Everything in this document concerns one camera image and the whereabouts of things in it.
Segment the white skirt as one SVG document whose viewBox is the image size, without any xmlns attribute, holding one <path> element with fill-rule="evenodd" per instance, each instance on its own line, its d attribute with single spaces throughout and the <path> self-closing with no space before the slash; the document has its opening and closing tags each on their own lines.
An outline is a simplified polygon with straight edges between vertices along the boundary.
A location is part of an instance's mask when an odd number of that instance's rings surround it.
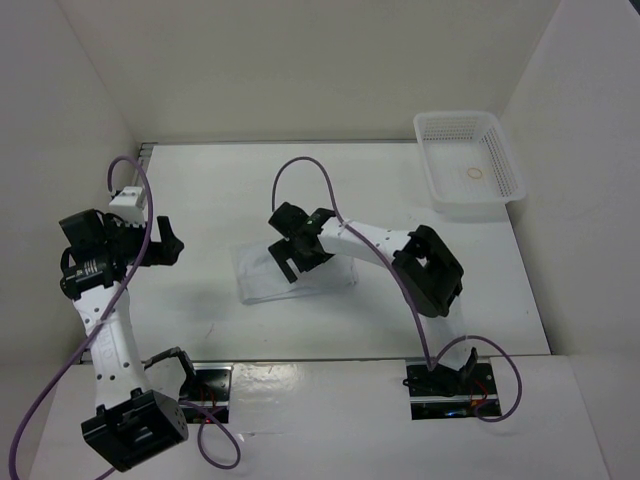
<svg viewBox="0 0 640 480">
<path fill-rule="evenodd" d="M 310 272 L 297 273 L 298 279 L 290 283 L 268 246 L 268 241 L 260 241 L 231 249 L 239 299 L 244 305 L 336 293 L 358 283 L 354 260 L 343 256 L 333 257 Z"/>
</svg>

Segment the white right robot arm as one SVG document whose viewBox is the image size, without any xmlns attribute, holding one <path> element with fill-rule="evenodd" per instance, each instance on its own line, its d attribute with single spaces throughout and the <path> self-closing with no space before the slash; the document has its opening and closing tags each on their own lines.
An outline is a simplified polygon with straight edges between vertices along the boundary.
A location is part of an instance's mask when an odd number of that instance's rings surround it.
<svg viewBox="0 0 640 480">
<path fill-rule="evenodd" d="M 453 397 L 473 380 L 478 361 L 475 349 L 440 364 L 442 354 L 430 355 L 424 318 L 449 315 L 462 292 L 464 270 L 440 236 L 429 226 L 412 231 L 390 230 L 340 217 L 318 208 L 308 214 L 289 202 L 277 207 L 268 220 L 282 238 L 268 251 L 285 278 L 294 283 L 335 256 L 380 266 L 391 274 L 407 302 L 426 361 L 420 380 L 405 385 L 423 394 Z"/>
</svg>

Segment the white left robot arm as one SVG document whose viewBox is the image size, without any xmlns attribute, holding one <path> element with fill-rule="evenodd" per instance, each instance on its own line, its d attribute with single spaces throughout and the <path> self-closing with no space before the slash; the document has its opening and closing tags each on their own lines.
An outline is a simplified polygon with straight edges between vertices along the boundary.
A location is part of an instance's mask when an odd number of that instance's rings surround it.
<svg viewBox="0 0 640 480">
<path fill-rule="evenodd" d="M 126 472 L 188 438 L 178 401 L 155 390 L 140 359 L 126 277 L 135 266 L 172 266 L 184 248 L 168 217 L 160 238 L 147 224 L 89 209 L 60 222 L 69 245 L 61 257 L 61 290 L 83 322 L 96 379 L 96 413 L 81 424 L 84 441 Z"/>
</svg>

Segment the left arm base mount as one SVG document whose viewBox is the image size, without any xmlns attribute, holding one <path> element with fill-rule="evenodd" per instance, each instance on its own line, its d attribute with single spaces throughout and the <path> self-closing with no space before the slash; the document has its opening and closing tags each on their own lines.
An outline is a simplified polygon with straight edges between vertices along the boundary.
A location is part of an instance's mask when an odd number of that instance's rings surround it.
<svg viewBox="0 0 640 480">
<path fill-rule="evenodd" d="M 229 422 L 233 367 L 224 363 L 195 363 L 195 375 L 180 387 L 179 399 L 205 408 L 222 424 Z"/>
</svg>

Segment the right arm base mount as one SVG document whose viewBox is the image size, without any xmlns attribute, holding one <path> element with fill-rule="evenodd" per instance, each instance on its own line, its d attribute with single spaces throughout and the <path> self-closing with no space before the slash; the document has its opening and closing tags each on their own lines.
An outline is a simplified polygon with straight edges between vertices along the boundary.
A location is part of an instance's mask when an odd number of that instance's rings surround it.
<svg viewBox="0 0 640 480">
<path fill-rule="evenodd" d="M 488 418 L 502 415 L 493 369 L 488 362 L 478 363 L 464 380 L 448 367 L 439 365 L 429 372 L 425 364 L 409 362 L 402 384 L 409 395 L 414 421 L 473 418 L 476 409 Z"/>
</svg>

